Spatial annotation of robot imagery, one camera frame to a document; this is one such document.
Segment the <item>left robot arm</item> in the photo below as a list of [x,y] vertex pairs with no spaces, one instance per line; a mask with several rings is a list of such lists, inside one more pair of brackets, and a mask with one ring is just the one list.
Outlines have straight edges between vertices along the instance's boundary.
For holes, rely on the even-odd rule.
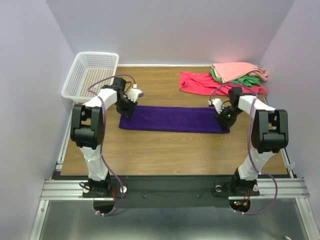
[[95,92],[91,85],[88,92],[94,97],[72,108],[70,139],[82,152],[88,170],[88,181],[79,184],[85,197],[106,197],[115,193],[111,185],[113,172],[103,157],[106,111],[115,105],[116,111],[129,119],[138,104],[138,98],[144,94],[136,83],[126,88],[127,81],[123,77],[122,74],[109,77],[111,84],[104,85],[99,92]]

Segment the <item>purple towel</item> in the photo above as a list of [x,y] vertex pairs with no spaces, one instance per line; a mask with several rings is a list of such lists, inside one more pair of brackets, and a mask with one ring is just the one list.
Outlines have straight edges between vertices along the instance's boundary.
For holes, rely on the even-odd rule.
[[125,130],[228,134],[212,107],[138,105],[130,119],[121,116],[118,127]]

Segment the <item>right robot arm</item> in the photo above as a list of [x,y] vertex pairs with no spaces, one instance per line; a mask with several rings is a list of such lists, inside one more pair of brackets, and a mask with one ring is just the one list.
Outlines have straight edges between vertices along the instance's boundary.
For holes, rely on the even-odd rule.
[[215,108],[215,117],[222,128],[230,129],[241,113],[249,115],[248,155],[232,175],[229,191],[234,196],[258,195],[257,179],[263,167],[289,143],[288,112],[268,106],[253,93],[244,93],[241,87],[232,87],[228,97],[229,106],[219,98],[208,101]]

